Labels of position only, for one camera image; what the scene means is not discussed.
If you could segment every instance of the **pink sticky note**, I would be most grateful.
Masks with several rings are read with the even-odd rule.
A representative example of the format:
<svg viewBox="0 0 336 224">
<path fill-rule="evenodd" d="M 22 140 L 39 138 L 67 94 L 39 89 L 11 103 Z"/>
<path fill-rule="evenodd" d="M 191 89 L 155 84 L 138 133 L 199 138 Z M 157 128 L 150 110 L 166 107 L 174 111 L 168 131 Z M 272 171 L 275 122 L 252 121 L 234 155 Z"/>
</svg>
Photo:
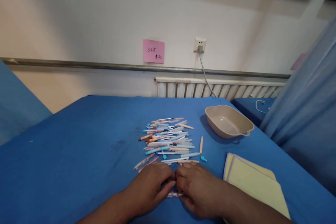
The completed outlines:
<svg viewBox="0 0 336 224">
<path fill-rule="evenodd" d="M 295 70 L 301 65 L 301 62 L 308 56 L 307 53 L 303 53 L 299 56 L 299 58 L 295 61 L 294 65 L 292 66 L 291 70 Z"/>
<path fill-rule="evenodd" d="M 165 43 L 156 40 L 143 40 L 143 60 L 145 62 L 161 63 L 165 62 Z"/>
</svg>

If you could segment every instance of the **hand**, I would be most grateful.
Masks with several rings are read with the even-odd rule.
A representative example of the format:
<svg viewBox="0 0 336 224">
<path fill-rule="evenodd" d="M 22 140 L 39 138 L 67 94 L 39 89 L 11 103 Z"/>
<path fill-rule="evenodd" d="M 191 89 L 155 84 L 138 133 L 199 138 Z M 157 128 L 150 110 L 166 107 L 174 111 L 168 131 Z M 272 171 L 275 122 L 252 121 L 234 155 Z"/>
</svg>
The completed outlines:
<svg viewBox="0 0 336 224">
<path fill-rule="evenodd" d="M 132 217 L 144 215 L 152 211 L 164 200 L 176 182 L 174 171 L 161 162 L 147 165 L 123 191 L 123 198 L 128 201 L 127 207 Z M 161 184 L 168 183 L 161 189 Z"/>
<path fill-rule="evenodd" d="M 206 219 L 225 216 L 227 182 L 194 162 L 180 166 L 176 177 L 179 192 L 185 193 L 180 199 L 191 212 Z"/>
</svg>

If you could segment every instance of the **beige plastic basin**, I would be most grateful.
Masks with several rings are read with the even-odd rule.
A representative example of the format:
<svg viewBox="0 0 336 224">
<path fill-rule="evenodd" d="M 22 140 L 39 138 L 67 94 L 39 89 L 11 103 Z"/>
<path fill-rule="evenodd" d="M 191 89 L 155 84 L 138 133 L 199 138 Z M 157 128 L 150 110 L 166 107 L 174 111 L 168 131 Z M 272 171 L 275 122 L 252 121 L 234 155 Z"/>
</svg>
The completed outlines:
<svg viewBox="0 0 336 224">
<path fill-rule="evenodd" d="M 207 107 L 205 113 L 211 128 L 222 138 L 247 137 L 254 130 L 254 124 L 230 106 Z"/>
</svg>

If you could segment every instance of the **blue tablecloth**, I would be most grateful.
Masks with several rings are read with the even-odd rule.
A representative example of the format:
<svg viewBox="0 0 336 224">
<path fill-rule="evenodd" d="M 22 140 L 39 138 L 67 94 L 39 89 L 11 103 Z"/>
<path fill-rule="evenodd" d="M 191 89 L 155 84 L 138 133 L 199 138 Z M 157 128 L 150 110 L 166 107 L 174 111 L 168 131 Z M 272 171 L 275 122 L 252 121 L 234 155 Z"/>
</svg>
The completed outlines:
<svg viewBox="0 0 336 224">
<path fill-rule="evenodd" d="M 236 98 L 231 101 L 233 106 L 235 106 L 244 116 L 251 120 L 257 127 L 260 126 L 262 120 L 265 118 L 263 112 L 258 111 L 256 107 L 256 101 L 262 100 L 265 103 L 258 102 L 258 109 L 268 112 L 268 108 L 272 107 L 275 98 Z"/>
<path fill-rule="evenodd" d="M 271 169 L 296 223 L 335 223 L 336 198 L 256 128 L 225 140 L 207 123 L 205 108 L 222 98 L 84 97 L 0 147 L 0 222 L 74 223 L 124 189 L 144 158 L 142 130 L 154 119 L 186 117 L 202 163 L 223 178 L 228 152 Z M 199 222 L 179 199 L 164 200 L 133 223 Z"/>
</svg>

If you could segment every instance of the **cable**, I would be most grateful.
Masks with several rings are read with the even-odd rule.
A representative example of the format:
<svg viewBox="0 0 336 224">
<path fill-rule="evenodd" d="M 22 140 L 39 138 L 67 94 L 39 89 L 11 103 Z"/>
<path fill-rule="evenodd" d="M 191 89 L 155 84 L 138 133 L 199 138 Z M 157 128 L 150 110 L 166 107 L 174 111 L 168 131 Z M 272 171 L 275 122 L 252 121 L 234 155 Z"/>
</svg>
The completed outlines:
<svg viewBox="0 0 336 224">
<path fill-rule="evenodd" d="M 260 111 L 261 113 L 267 114 L 266 112 L 261 111 L 261 110 L 258 109 L 258 107 L 257 107 L 258 102 L 263 102 L 263 104 L 265 104 L 264 101 L 262 101 L 262 100 L 257 100 L 257 101 L 255 102 L 255 107 L 256 107 L 256 109 L 257 109 L 258 111 Z"/>
<path fill-rule="evenodd" d="M 276 91 L 275 91 L 274 87 L 272 87 L 272 88 L 273 88 L 273 92 L 275 93 L 275 96 L 278 97 L 278 95 L 276 94 Z M 254 98 L 254 99 L 260 99 L 260 98 L 263 98 L 265 95 L 267 95 L 269 92 L 270 92 L 270 91 L 266 92 L 266 93 L 265 93 L 263 96 L 261 96 L 261 97 L 254 97 L 254 96 L 251 95 L 251 94 L 250 94 L 250 96 L 251 96 L 252 98 Z"/>
<path fill-rule="evenodd" d="M 276 91 L 275 91 L 274 87 L 272 87 L 272 88 L 273 88 L 273 92 L 275 93 L 275 97 L 278 97 L 278 95 L 276 94 Z"/>
<path fill-rule="evenodd" d="M 209 85 L 209 82 L 208 82 L 208 80 L 207 80 L 207 77 L 205 76 L 205 71 L 204 71 L 204 66 L 203 66 L 203 62 L 202 62 L 202 58 L 201 58 L 201 50 L 200 50 L 200 48 L 202 48 L 203 46 L 201 46 L 201 45 L 199 45 L 198 46 L 198 55 L 199 55 L 199 60 L 201 61 L 201 64 L 202 64 L 202 69 L 203 69 L 203 74 L 204 74 L 204 78 L 205 78 L 205 81 L 206 81 L 206 83 L 208 84 L 208 87 L 209 87 L 209 89 L 210 89 L 210 91 L 211 91 L 211 93 L 213 93 L 213 95 L 217 98 L 217 96 L 216 96 L 216 94 L 214 93 L 214 91 L 211 89 L 211 87 L 210 87 L 210 85 Z"/>
</svg>

